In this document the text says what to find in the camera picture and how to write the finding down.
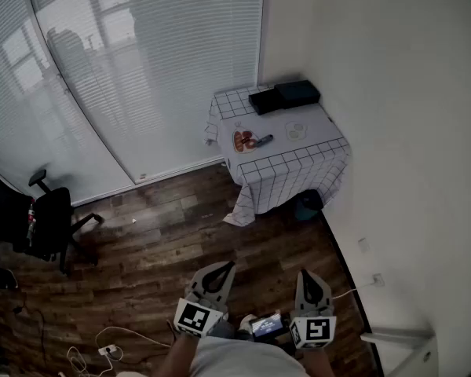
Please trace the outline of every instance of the printed egg image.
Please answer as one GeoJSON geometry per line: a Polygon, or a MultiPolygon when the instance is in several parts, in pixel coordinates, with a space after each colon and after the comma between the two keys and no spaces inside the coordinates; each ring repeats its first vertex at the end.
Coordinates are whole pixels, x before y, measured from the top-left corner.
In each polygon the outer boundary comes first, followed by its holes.
{"type": "Polygon", "coordinates": [[[307,136],[307,126],[299,122],[286,124],[286,136],[290,141],[303,140],[307,136]]]}
{"type": "Polygon", "coordinates": [[[241,123],[236,123],[232,141],[236,152],[247,154],[257,148],[258,137],[252,131],[241,127],[241,123]]]}

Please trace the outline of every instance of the table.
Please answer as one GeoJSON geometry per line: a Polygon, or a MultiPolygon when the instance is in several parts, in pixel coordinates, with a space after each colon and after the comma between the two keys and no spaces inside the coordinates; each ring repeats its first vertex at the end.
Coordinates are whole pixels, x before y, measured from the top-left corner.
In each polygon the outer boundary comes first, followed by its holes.
{"type": "Polygon", "coordinates": [[[351,156],[349,144],[320,104],[259,116],[248,95],[268,89],[217,93],[211,101],[204,140],[220,145],[232,179],[242,186],[232,213],[224,218],[237,226],[309,189],[328,204],[351,156]],[[255,148],[254,142],[268,134],[274,140],[255,148]],[[250,141],[242,144],[242,137],[250,141]]]}

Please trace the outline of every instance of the wooden floor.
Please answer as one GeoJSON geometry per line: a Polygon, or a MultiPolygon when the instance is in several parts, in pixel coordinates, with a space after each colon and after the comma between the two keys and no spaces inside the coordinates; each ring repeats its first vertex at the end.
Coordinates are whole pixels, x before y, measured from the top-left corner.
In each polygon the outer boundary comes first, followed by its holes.
{"type": "MultiPolygon", "coordinates": [[[[170,342],[166,319],[173,319],[194,272],[212,262],[236,262],[228,301],[234,322],[248,313],[291,310],[301,268],[324,278],[334,295],[349,289],[319,221],[297,222],[282,206],[245,228],[224,223],[238,192],[226,168],[215,165],[77,208],[75,218],[97,212],[105,222],[87,225],[79,236],[99,257],[98,267],[70,249],[69,279],[58,262],[0,244],[0,266],[10,268],[20,284],[18,292],[0,291],[0,347],[11,375],[75,376],[66,358],[70,346],[80,350],[91,374],[99,374],[108,364],[94,338],[108,325],[170,342]],[[24,301],[27,309],[14,314],[24,301]],[[45,364],[36,310],[45,319],[45,364]]],[[[336,376],[377,375],[371,348],[359,338],[363,322],[353,297],[335,301],[335,313],[337,331],[327,352],[336,376]]],[[[124,350],[122,360],[131,364],[114,363],[117,371],[152,375],[167,352],[125,332],[104,333],[98,342],[124,350]]]]}

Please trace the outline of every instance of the window blind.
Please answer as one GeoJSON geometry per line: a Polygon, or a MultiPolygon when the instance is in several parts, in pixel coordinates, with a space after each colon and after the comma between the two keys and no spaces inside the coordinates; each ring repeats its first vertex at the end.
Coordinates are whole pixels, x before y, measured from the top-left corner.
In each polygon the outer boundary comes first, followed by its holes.
{"type": "Polygon", "coordinates": [[[131,185],[65,93],[26,3],[0,0],[0,174],[38,196],[27,183],[45,168],[46,184],[68,187],[74,201],[131,185]]]}
{"type": "Polygon", "coordinates": [[[213,93],[256,83],[262,0],[32,0],[82,110],[135,182],[219,156],[213,93]]]}

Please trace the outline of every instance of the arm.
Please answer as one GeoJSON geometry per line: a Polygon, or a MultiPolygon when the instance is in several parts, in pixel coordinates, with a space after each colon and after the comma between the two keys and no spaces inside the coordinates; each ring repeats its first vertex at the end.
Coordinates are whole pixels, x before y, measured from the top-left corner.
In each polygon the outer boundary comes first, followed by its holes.
{"type": "Polygon", "coordinates": [[[307,350],[304,352],[304,366],[311,377],[335,377],[330,361],[324,350],[307,350]]]}
{"type": "Polygon", "coordinates": [[[198,343],[199,338],[181,334],[154,377],[188,377],[198,343]]]}

